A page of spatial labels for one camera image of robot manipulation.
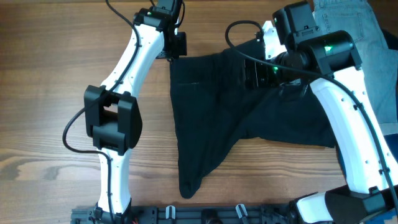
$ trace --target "denim fabric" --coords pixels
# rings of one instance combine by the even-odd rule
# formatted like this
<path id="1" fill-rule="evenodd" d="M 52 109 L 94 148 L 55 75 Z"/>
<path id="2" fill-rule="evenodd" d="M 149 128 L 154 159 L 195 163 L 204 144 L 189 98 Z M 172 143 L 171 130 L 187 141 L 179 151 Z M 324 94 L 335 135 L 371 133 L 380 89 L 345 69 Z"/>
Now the denim fabric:
<path id="1" fill-rule="evenodd" d="M 323 34 L 347 31 L 363 61 L 365 85 L 383 135 L 398 133 L 396 83 L 398 52 L 389 50 L 366 0 L 314 0 Z"/>

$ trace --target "wooden floor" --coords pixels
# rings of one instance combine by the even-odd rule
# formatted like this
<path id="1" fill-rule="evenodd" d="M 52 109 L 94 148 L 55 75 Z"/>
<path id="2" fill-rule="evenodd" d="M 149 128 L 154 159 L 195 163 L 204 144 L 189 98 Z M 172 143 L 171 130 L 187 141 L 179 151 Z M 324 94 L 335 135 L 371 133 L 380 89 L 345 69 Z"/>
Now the wooden floor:
<path id="1" fill-rule="evenodd" d="M 295 1 L 187 1 L 180 30 L 187 33 L 189 56 L 227 48 L 224 31 L 231 22 L 263 23 Z M 383 4 L 389 5 L 380 1 L 375 10 Z M 132 18 L 150 4 L 114 6 Z M 396 20 L 396 10 L 388 11 Z M 397 23 L 388 18 L 382 15 L 397 34 Z M 254 31 L 243 26 L 231 36 L 238 44 Z M 109 75 L 130 36 L 129 26 L 103 2 L 0 4 L 1 223 L 69 223 L 71 209 L 97 202 L 98 157 L 68 151 L 61 135 L 83 106 L 87 85 L 99 85 Z M 139 98 L 144 129 L 130 160 L 133 205 L 279 203 L 345 184 L 334 149 L 250 139 L 232 148 L 192 199 L 181 198 L 169 91 L 168 63 L 157 60 Z M 68 142 L 92 149 L 83 118 Z"/>

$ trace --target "blue denim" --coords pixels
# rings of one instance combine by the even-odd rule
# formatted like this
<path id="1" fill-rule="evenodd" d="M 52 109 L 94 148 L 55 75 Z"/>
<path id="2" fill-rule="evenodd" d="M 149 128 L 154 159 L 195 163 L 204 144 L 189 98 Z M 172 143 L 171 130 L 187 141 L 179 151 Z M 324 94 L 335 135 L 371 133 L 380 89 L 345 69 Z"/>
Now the blue denim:
<path id="1" fill-rule="evenodd" d="M 372 8 L 366 0 L 314 0 L 314 6 L 314 18 L 323 34 L 345 30 L 354 39 L 381 131 L 383 135 L 398 133 L 398 52 L 388 49 Z"/>

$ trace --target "brown background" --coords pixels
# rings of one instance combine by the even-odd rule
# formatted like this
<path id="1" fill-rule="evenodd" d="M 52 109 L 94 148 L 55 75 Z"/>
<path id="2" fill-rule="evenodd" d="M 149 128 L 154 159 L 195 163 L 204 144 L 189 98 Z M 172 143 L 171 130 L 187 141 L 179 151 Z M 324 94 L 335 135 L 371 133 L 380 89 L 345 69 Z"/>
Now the brown background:
<path id="1" fill-rule="evenodd" d="M 224 31 L 231 22 L 263 23 L 295 1 L 187 1 L 180 30 L 187 33 L 189 56 L 227 48 Z M 98 200 L 100 166 L 97 156 L 65 149 L 62 131 L 83 106 L 87 85 L 99 85 L 116 66 L 131 29 L 100 0 L 27 2 L 53 1 L 0 4 L 0 222 L 68 223 L 71 209 Z M 371 2 L 381 27 L 398 35 L 397 2 Z M 132 18 L 150 3 L 114 6 Z M 231 38 L 238 44 L 254 31 L 242 26 Z M 334 149 L 250 139 L 232 148 L 192 199 L 181 198 L 169 90 L 168 63 L 157 60 L 139 98 L 144 129 L 130 159 L 134 205 L 279 203 L 345 184 Z M 83 118 L 68 141 L 92 149 Z"/>

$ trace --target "black garment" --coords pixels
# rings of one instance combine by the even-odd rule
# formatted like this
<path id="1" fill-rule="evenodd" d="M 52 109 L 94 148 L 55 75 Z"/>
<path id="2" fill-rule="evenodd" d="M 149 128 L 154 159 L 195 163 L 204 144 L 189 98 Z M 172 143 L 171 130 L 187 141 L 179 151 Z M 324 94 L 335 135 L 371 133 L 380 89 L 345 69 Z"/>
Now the black garment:
<path id="1" fill-rule="evenodd" d="M 264 57 L 264 48 L 250 41 L 238 49 Z M 204 57 L 181 58 L 170 68 L 175 132 L 178 140 L 180 193 L 191 198 L 201 179 L 217 168 L 241 138 L 334 147 L 326 114 L 302 86 L 246 90 L 244 60 L 231 49 Z"/>

